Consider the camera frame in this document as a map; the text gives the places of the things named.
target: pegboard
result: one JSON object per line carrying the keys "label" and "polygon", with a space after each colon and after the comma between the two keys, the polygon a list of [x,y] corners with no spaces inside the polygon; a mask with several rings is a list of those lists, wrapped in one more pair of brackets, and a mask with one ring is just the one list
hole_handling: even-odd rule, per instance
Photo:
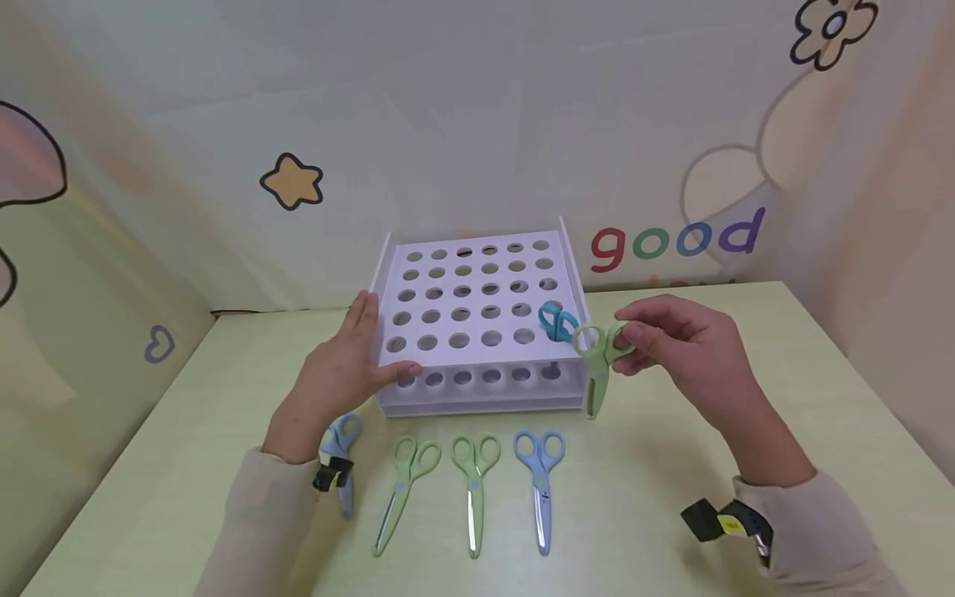
{"label": "pegboard", "polygon": [[426,243],[389,236],[371,284],[381,301],[374,358],[411,359],[425,372],[378,393],[385,416],[583,407],[584,362],[538,320],[546,302],[589,319],[558,224]]}

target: scissors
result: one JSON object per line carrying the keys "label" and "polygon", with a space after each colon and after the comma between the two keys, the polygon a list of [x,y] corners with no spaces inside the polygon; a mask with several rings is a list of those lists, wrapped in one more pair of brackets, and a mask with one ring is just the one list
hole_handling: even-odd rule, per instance
{"label": "scissors", "polygon": [[[484,444],[493,446],[491,457],[484,457]],[[459,454],[457,446],[468,447],[466,454]],[[500,458],[500,442],[490,434],[472,442],[465,436],[455,437],[451,443],[451,460],[468,478],[468,553],[476,560],[480,555],[481,537],[484,535],[484,475]]]}
{"label": "scissors", "polygon": [[[534,444],[530,454],[522,454],[518,448],[518,442],[522,437],[529,437]],[[551,437],[561,441],[561,452],[556,456],[547,454],[547,440]],[[555,430],[545,431],[540,439],[526,429],[518,431],[518,434],[514,436],[514,454],[527,468],[531,469],[533,477],[531,482],[534,485],[534,527],[537,533],[538,551],[542,556],[550,553],[551,510],[548,473],[563,460],[565,446],[561,432]]]}
{"label": "scissors", "polygon": [[[546,315],[552,315],[553,319],[548,320]],[[554,303],[541,305],[541,308],[538,309],[538,319],[541,320],[541,325],[547,331],[547,337],[552,342],[573,342],[574,330],[580,325],[576,317]],[[563,325],[564,323],[570,324],[570,330]]]}
{"label": "scissors", "polygon": [[[630,354],[635,349],[628,346],[625,349],[618,349],[613,346],[613,340],[620,333],[620,330],[626,325],[626,321],[618,321],[610,326],[610,329],[604,331],[598,326],[583,326],[574,331],[573,345],[577,354],[582,356],[587,362],[590,370],[590,383],[587,386],[586,410],[587,416],[597,418],[604,405],[604,396],[606,396],[606,382],[610,376],[610,365],[625,354]],[[594,330],[597,340],[589,350],[581,350],[578,342],[581,332],[584,330]]]}
{"label": "scissors", "polygon": [[[388,546],[388,541],[391,540],[392,533],[398,526],[398,519],[401,518],[401,513],[405,509],[405,503],[408,502],[408,494],[412,491],[414,480],[435,470],[441,461],[441,447],[433,441],[426,441],[420,445],[420,449],[418,448],[417,440],[412,436],[401,436],[394,443],[394,468],[398,471],[398,478],[394,482],[394,491],[392,499],[388,502],[388,509],[385,510],[385,518],[381,521],[381,528],[378,529],[378,537],[374,540],[374,549],[371,554],[375,558],[380,556]],[[422,462],[424,454],[431,448],[437,450],[437,458],[434,462],[425,464]]]}
{"label": "scissors", "polygon": [[[348,459],[349,448],[361,433],[361,419],[355,413],[348,413],[332,423],[329,431],[331,431],[331,439],[322,446],[322,452],[336,458]],[[352,487],[351,476],[349,476],[345,486],[338,488],[338,505],[343,519],[351,518]]]}

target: beige sleeve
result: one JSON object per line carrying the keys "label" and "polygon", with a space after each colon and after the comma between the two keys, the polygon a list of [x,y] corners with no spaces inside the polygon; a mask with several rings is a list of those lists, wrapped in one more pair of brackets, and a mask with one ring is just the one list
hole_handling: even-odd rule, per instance
{"label": "beige sleeve", "polygon": [[195,596],[282,594],[315,511],[316,470],[318,460],[291,465],[258,448],[245,453]]}
{"label": "beige sleeve", "polygon": [[733,480],[736,498],[773,527],[769,576],[780,595],[905,597],[845,490],[819,472],[796,487]]}

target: table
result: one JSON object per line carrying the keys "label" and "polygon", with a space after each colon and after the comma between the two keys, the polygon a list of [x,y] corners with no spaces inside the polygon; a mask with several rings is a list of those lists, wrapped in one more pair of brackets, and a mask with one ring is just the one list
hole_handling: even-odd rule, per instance
{"label": "table", "polygon": [[[815,463],[839,479],[870,523],[885,559],[913,595],[950,590],[955,489],[780,283],[672,290],[737,321],[753,369]],[[591,293],[594,319],[656,293]],[[187,595],[219,531],[223,501],[243,456],[308,351],[343,311],[225,317],[202,341],[130,442],[26,597]],[[334,497],[317,506],[293,573],[293,595],[768,595],[752,545],[700,545],[679,512],[732,497],[734,466],[719,435],[663,371],[615,376],[595,421],[580,412],[386,421],[373,403],[353,447],[355,518]],[[563,432],[551,474],[553,550],[537,552],[530,473],[514,433]],[[459,434],[496,434],[488,474],[484,547],[467,554],[464,476],[450,459]],[[394,439],[414,433],[444,448],[414,485],[385,554],[371,557],[392,491]]]}

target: left hand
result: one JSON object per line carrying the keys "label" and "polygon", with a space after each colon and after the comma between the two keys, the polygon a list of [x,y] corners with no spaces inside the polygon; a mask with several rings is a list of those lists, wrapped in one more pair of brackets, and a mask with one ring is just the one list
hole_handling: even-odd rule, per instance
{"label": "left hand", "polygon": [[305,359],[295,386],[272,416],[262,451],[289,464],[317,458],[326,428],[372,394],[405,377],[421,375],[413,361],[376,367],[371,342],[378,327],[378,297],[355,297],[342,327]]}

